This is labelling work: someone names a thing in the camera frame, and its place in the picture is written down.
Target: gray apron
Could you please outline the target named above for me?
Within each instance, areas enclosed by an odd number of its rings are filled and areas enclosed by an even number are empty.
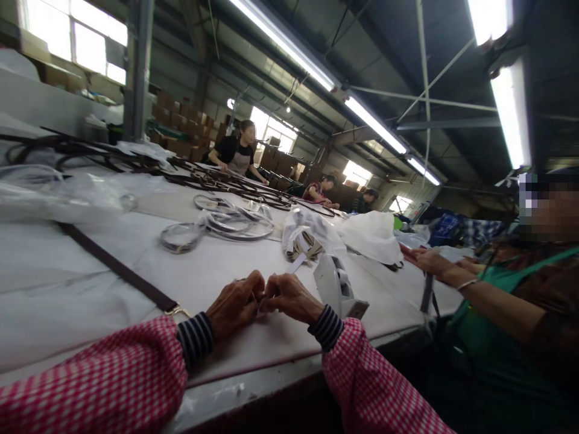
[[[229,162],[227,168],[232,172],[235,172],[241,176],[245,176],[245,172],[247,172],[251,160],[252,160],[251,155],[243,156],[239,152],[235,152],[233,160]]]

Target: pink checkered sleeve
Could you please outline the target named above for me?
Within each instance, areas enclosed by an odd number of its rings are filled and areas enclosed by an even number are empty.
[[[362,323],[348,318],[323,371],[342,409],[346,433],[451,434],[410,382],[372,347]]]
[[[158,432],[187,372],[177,326],[162,316],[120,330],[60,365],[0,388],[0,431]]]

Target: green apron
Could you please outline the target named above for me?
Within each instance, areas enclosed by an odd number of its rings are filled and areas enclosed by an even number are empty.
[[[578,252],[576,247],[520,271],[493,266],[484,281],[510,294],[531,273]],[[578,401],[544,378],[520,345],[468,301],[436,349],[445,362],[433,363],[425,395],[458,433],[543,433],[577,423]]]

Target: fluorescent light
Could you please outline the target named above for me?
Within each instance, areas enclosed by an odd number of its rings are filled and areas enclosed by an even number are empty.
[[[503,36],[513,23],[512,0],[468,0],[476,43]]]
[[[496,108],[501,120],[502,133],[507,143],[508,156],[513,169],[531,165],[531,149],[525,102],[523,60],[501,69],[490,82],[495,95]]]
[[[372,116],[355,98],[348,98],[346,100],[346,105],[348,108],[356,113],[356,115],[362,119],[368,126],[376,131],[380,137],[388,142],[390,146],[396,150],[399,154],[405,154],[407,149],[406,147],[393,135],[389,132],[374,116]]]
[[[277,27],[266,14],[249,0],[230,0],[243,14],[248,17],[267,36],[272,38],[279,47],[294,59],[302,68],[315,78],[328,92],[335,87],[334,81],[318,67],[306,54],[300,50],[290,38]]]
[[[416,171],[420,174],[426,177],[427,180],[429,180],[432,184],[438,186],[440,185],[440,181],[438,181],[434,175],[432,175],[429,171],[427,171],[423,165],[421,165],[417,160],[415,159],[409,159],[408,163],[414,167],[414,169],[416,169]]]

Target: strap buckle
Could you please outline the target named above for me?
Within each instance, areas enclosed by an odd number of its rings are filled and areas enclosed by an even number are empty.
[[[173,307],[173,309],[164,312],[165,315],[169,315],[169,316],[175,316],[178,313],[182,313],[184,315],[187,316],[187,318],[191,319],[192,316],[189,314],[189,312],[187,312],[186,309],[182,308],[181,305],[179,303],[177,303],[177,305],[175,307]]]

